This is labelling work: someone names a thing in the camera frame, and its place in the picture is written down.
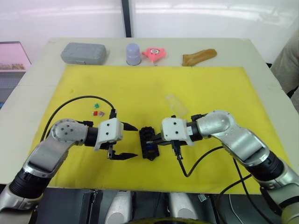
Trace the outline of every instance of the white table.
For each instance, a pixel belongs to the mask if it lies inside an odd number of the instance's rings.
[[[291,165],[299,172],[299,116],[250,40],[53,38],[0,110],[0,183],[12,181],[28,155],[42,115],[64,71],[60,53],[69,42],[104,44],[108,51],[105,65],[114,66],[127,66],[125,49],[131,42],[137,43],[141,50],[165,48],[167,57],[158,62],[158,66],[181,66],[183,54],[215,48],[217,57],[197,66],[241,66],[246,70]],[[152,66],[152,63],[144,60],[139,66]]]

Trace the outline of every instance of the black wire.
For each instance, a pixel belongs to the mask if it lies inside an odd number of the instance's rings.
[[[105,103],[107,103],[109,106],[111,106],[111,109],[114,109],[114,106],[106,99],[102,98],[102,97],[97,97],[97,96],[81,96],[81,97],[75,97],[73,99],[70,99],[68,101],[66,101],[65,103],[61,104],[51,115],[51,117],[49,118],[44,130],[43,130],[43,134],[42,134],[42,137],[41,137],[41,141],[43,141],[43,139],[45,138],[45,135],[47,133],[47,129],[49,128],[49,125],[51,123],[51,121],[53,120],[54,116],[57,114],[57,112],[63,108],[65,105],[67,105],[68,103],[72,102],[72,101],[75,101],[77,99],[83,99],[83,98],[95,98],[95,99],[99,99],[99,100],[102,100],[104,101]]]
[[[161,192],[159,193],[159,197],[158,197],[156,206],[155,206],[155,208],[154,208],[153,217],[156,217],[157,209],[158,209],[158,205],[159,205],[159,201],[160,201],[160,197],[161,197]]]
[[[236,160],[235,160],[234,158],[233,158],[233,160],[234,160],[235,167],[237,168],[239,177],[240,177],[240,179],[242,180],[242,174],[241,174],[241,172],[240,172],[239,166],[238,166],[238,164],[237,164],[237,162],[236,162]],[[243,180],[241,181],[241,183],[242,183],[242,185],[243,185],[243,188],[244,188],[244,191],[245,191],[245,193],[246,193],[246,196],[247,196],[248,200],[250,201],[250,203],[252,204],[252,206],[253,206],[253,207],[256,209],[256,211],[261,215],[261,217],[263,217],[263,219],[266,220],[267,223],[269,223],[269,224],[273,224],[273,222],[271,222],[271,220],[269,220],[268,217],[266,217],[266,215],[264,215],[263,212],[262,212],[261,210],[259,210],[259,208],[256,206],[256,204],[254,204],[254,202],[252,201],[251,196],[249,195],[249,193],[248,193],[248,191],[247,191],[247,188],[246,188],[245,183],[244,183]]]
[[[196,161],[196,163],[193,165],[193,167],[191,168],[191,170],[189,171],[188,174],[186,173],[186,170],[185,170],[185,167],[184,167],[184,165],[183,165],[182,159],[178,156],[177,159],[178,159],[179,165],[181,166],[182,171],[183,171],[185,177],[189,177],[189,176],[192,174],[192,172],[194,171],[194,169],[196,168],[196,166],[200,163],[200,161],[201,161],[203,158],[205,158],[205,157],[206,157],[207,155],[209,155],[210,153],[212,153],[212,152],[214,152],[214,151],[216,151],[216,150],[218,150],[218,149],[221,149],[221,148],[223,148],[223,146],[218,146],[218,147],[216,147],[216,148],[213,148],[213,149],[207,151],[205,154],[203,154],[203,155]]]
[[[251,177],[251,174],[249,174],[249,175],[247,175],[246,177],[244,177],[244,178],[242,178],[242,179],[240,179],[240,180],[238,180],[238,181],[236,181],[236,182],[230,184],[230,185],[227,186],[222,192],[220,192],[220,194],[217,196],[217,199],[216,199],[216,209],[217,209],[217,211],[218,211],[219,218],[221,219],[221,221],[222,221],[224,224],[227,224],[227,222],[225,221],[225,219],[224,219],[224,217],[222,216],[221,211],[220,211],[220,199],[221,199],[221,197],[223,196],[223,194],[224,194],[227,190],[229,190],[229,189],[232,188],[233,186],[235,186],[235,185],[237,185],[237,184],[239,184],[239,183],[241,183],[241,182],[247,180],[247,179],[250,178],[250,177]]]

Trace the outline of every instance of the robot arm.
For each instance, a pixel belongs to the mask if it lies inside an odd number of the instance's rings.
[[[136,156],[115,155],[113,145],[122,139],[123,130],[136,128],[121,123],[117,118],[103,121],[98,128],[72,119],[56,122],[46,138],[40,142],[25,161],[14,180],[0,194],[0,211],[3,209],[29,210],[35,207],[51,178],[58,171],[74,145],[92,146],[94,150],[107,149],[108,158],[125,160]]]
[[[231,114],[213,111],[192,116],[192,122],[175,117],[162,121],[162,130],[148,144],[167,145],[182,159],[181,145],[215,137],[260,184],[262,195],[282,222],[299,222],[299,176],[250,130],[239,127]]]

